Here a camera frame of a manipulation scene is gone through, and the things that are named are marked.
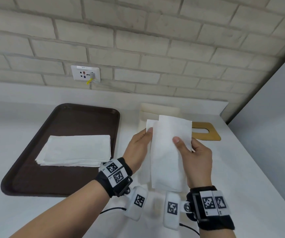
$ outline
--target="white outlet plate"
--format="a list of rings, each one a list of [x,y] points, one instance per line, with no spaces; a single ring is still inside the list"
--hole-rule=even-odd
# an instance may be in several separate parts
[[[87,82],[93,77],[95,82],[101,82],[100,68],[71,65],[71,69],[75,81]]]

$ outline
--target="hand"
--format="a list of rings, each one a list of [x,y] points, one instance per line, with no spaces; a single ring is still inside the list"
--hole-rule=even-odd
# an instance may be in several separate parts
[[[195,152],[189,151],[179,137],[173,137],[172,141],[181,153],[188,186],[190,188],[211,186],[212,151],[194,138],[191,144]]]
[[[135,134],[129,142],[123,158],[133,174],[140,168],[147,154],[147,146],[152,139],[152,128]]]

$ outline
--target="backsplash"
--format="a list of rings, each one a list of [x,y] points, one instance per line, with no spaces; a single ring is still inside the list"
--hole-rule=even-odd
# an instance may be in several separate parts
[[[284,58],[285,0],[0,0],[3,82],[227,100],[227,120]]]

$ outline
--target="person's right arm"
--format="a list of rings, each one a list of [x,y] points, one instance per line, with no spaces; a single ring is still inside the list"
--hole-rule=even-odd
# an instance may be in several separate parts
[[[195,152],[189,151],[179,137],[174,137],[173,142],[181,153],[189,188],[211,186],[212,151],[194,138],[192,138],[192,148]],[[200,237],[236,238],[234,232],[229,229],[211,231],[200,229]]]

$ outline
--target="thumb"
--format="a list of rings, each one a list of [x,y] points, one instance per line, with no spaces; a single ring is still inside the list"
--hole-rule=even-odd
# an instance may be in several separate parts
[[[172,141],[175,144],[175,146],[177,147],[177,149],[180,151],[182,158],[184,155],[187,155],[191,152],[188,150],[188,148],[185,146],[182,139],[180,139],[179,137],[173,137]]]
[[[145,133],[145,135],[141,138],[141,141],[145,144],[149,144],[149,142],[151,141],[152,139],[152,131],[153,131],[153,128],[149,128],[148,131]]]

